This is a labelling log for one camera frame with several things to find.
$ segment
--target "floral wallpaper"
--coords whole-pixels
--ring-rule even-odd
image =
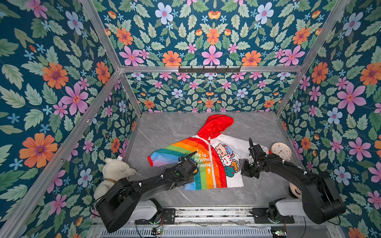
[[[301,64],[335,3],[109,0],[95,7],[125,65],[257,66]]]
[[[381,6],[351,4],[282,119],[306,169],[327,171],[337,185],[348,237],[375,238],[381,236]]]

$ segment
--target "red hood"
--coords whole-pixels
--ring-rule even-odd
[[[233,124],[234,120],[231,117],[225,115],[212,115],[210,116],[205,125],[199,130],[197,133],[201,138],[208,140],[216,138],[221,134],[221,132],[225,131],[226,128]]]

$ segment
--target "orange flower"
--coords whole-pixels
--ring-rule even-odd
[[[230,36],[230,35],[232,34],[232,31],[229,30],[228,28],[226,28],[225,31],[224,31],[224,34],[225,34],[226,36]]]
[[[312,143],[311,143],[311,141],[309,141],[309,138],[303,137],[302,143],[301,143],[303,149],[305,149],[305,150],[311,149],[311,144]]]
[[[132,42],[134,41],[134,38],[132,38],[131,33],[129,31],[126,31],[126,29],[118,29],[117,30],[117,37],[119,37],[119,41],[122,42],[124,45],[132,45]]]
[[[216,28],[210,29],[209,33],[207,34],[207,41],[211,44],[214,45],[216,42],[218,42],[219,38],[219,33],[217,32]]]
[[[376,85],[377,80],[381,80],[381,63],[376,62],[374,65],[368,64],[366,69],[361,72],[360,81],[364,82],[364,85]]]
[[[282,125],[285,128],[285,130],[287,131],[287,124],[284,121],[282,121]]]
[[[312,13],[312,18],[313,19],[317,18],[320,15],[321,12],[322,12],[321,10],[314,11],[314,13]]]
[[[349,228],[348,235],[350,238],[365,238],[365,235],[363,233],[360,233],[360,231],[356,227]]]
[[[378,156],[381,158],[381,141],[375,141],[375,148],[379,149],[377,151]]]
[[[201,35],[202,35],[202,30],[201,30],[201,29],[198,29],[198,30],[196,31],[196,35],[201,36]]]
[[[113,11],[108,11],[108,14],[109,16],[112,18],[112,19],[116,19],[117,18],[117,14]]]
[[[212,100],[207,100],[207,102],[205,103],[205,106],[208,107],[208,108],[211,108],[213,106],[213,101]]]
[[[99,81],[102,81],[103,84],[110,78],[109,67],[104,64],[104,62],[98,62],[96,64],[97,68],[95,68],[95,72],[98,74]]]
[[[32,168],[37,163],[37,168],[46,166],[46,161],[50,161],[54,155],[54,151],[57,151],[57,143],[53,143],[54,138],[48,135],[45,138],[44,133],[36,133],[34,139],[31,137],[26,138],[22,143],[27,147],[20,150],[20,159],[28,158],[24,164]]]
[[[307,40],[307,37],[309,37],[311,32],[309,32],[309,28],[303,27],[301,30],[298,30],[295,33],[295,36],[292,38],[294,40],[294,45],[298,44],[301,45],[303,42]]]
[[[114,140],[112,140],[112,143],[111,143],[111,151],[113,153],[118,152],[119,146],[120,146],[120,140],[119,140],[119,138],[118,137],[114,138]]]
[[[328,64],[320,62],[317,66],[314,68],[314,72],[312,73],[312,81],[314,83],[320,84],[322,81],[324,81],[327,76],[326,74],[328,73]]]
[[[270,108],[274,106],[275,101],[274,100],[268,100],[267,102],[264,103],[264,107]]]
[[[248,52],[245,54],[245,57],[242,58],[242,65],[243,66],[257,66],[258,63],[262,60],[260,58],[262,55],[261,53],[257,53],[256,50],[253,50],[251,53]]]
[[[136,126],[136,121],[134,121],[134,122],[132,123],[132,131],[135,130],[135,126]]]
[[[62,69],[62,65],[50,63],[49,68],[44,67],[42,70],[45,74],[42,75],[45,81],[48,81],[48,85],[52,88],[61,89],[69,81],[67,77],[66,69]]]
[[[221,12],[220,11],[210,11],[208,12],[208,16],[210,19],[218,19],[220,16],[221,16]]]
[[[154,102],[151,102],[150,100],[146,100],[145,102],[144,102],[144,105],[146,106],[146,107],[148,107],[148,108],[154,108],[155,107],[155,103]]]
[[[170,50],[168,53],[164,53],[163,57],[163,63],[165,66],[180,66],[181,58],[179,58],[178,53],[174,53]]]
[[[77,222],[75,223],[76,226],[80,226],[82,224],[83,217],[78,218]]]

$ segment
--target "blue flower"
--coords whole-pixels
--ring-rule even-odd
[[[57,3],[57,7],[56,7],[60,12],[63,12],[64,11],[64,8]]]
[[[304,19],[305,19],[305,20],[308,20],[310,17],[311,17],[311,16],[310,16],[310,13],[308,13],[307,15],[304,15]]]
[[[44,134],[46,134],[47,131],[50,131],[49,124],[47,124],[46,126],[44,124],[41,124],[41,127],[42,129],[40,130],[40,132],[44,132]]]
[[[346,159],[348,160],[348,162],[352,162],[352,161],[353,161],[353,159],[352,159],[352,158],[353,158],[353,156],[352,156],[352,155],[347,155],[347,158],[346,158]]]
[[[46,106],[46,108],[43,108],[42,110],[44,111],[44,112],[46,112],[46,115],[49,115],[50,113],[51,113],[51,110],[52,110],[53,108],[51,108],[51,107],[49,107],[48,105]]]
[[[124,16],[123,15],[121,15],[120,13],[118,13],[118,18],[119,18],[119,20],[124,20]]]
[[[70,177],[68,176],[66,179],[64,179],[64,186],[69,185]]]
[[[82,76],[86,76],[87,73],[85,72],[85,69],[82,69],[81,74]]]
[[[29,58],[29,60],[32,60],[32,59],[35,59],[35,57],[33,56],[34,55],[34,53],[33,52],[28,52],[27,50],[25,50],[25,57],[28,57]]]
[[[110,22],[110,21],[111,21],[109,15],[103,15],[103,17],[104,17],[104,20],[105,20],[105,21],[107,21],[107,22]]]
[[[69,230],[69,224],[65,224],[61,232],[66,233]]]
[[[12,113],[12,116],[7,117],[9,120],[12,120],[11,123],[14,124],[14,122],[20,122],[18,119],[20,116],[16,116],[16,114]]]
[[[201,19],[201,20],[204,21],[204,23],[207,22],[207,21],[209,21],[209,20],[208,20],[208,16],[202,16],[202,19]]]
[[[179,16],[179,12],[176,10],[173,10],[173,12],[171,14],[173,15],[174,18]]]
[[[221,19],[219,21],[222,21],[222,23],[224,23],[226,21],[226,16],[221,16]]]
[[[9,167],[14,167],[14,170],[17,170],[18,167],[22,167],[22,160],[18,160],[17,158],[15,158],[13,161],[14,163],[10,164]]]

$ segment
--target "aluminum frame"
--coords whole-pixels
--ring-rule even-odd
[[[335,6],[333,7],[331,13],[329,14],[329,16],[327,17],[327,20],[324,23],[319,36],[316,38],[315,43],[313,44],[312,48],[308,51],[308,54],[303,61],[302,71],[298,73],[298,75],[294,78],[294,81],[291,83],[285,96],[282,99],[282,102],[277,108],[276,110],[277,116],[281,115],[287,103],[290,101],[291,96],[295,92],[296,88],[298,87],[300,81],[303,79],[304,75],[306,75],[308,68],[314,62],[314,59],[317,53],[319,52],[320,48],[323,46],[325,40],[327,39],[328,34],[332,31],[340,15],[344,11],[345,7],[349,4],[349,2],[350,0],[337,0]]]
[[[114,88],[116,82],[119,80],[121,73],[115,72],[105,86],[101,89],[93,103],[89,106],[86,112],[82,115],[79,122],[69,133],[65,141],[62,143],[56,154],[46,165],[41,174],[37,177],[36,181],[25,194],[23,200],[18,207],[13,211],[10,218],[4,223],[0,230],[1,238],[14,238],[18,230],[25,224],[29,215],[33,212],[41,197],[48,189],[50,182],[53,181],[57,173],[63,166],[66,158],[73,150],[75,144],[81,139],[83,133],[89,126],[89,122],[93,119],[99,108],[103,105],[104,100],[109,95],[111,89]]]

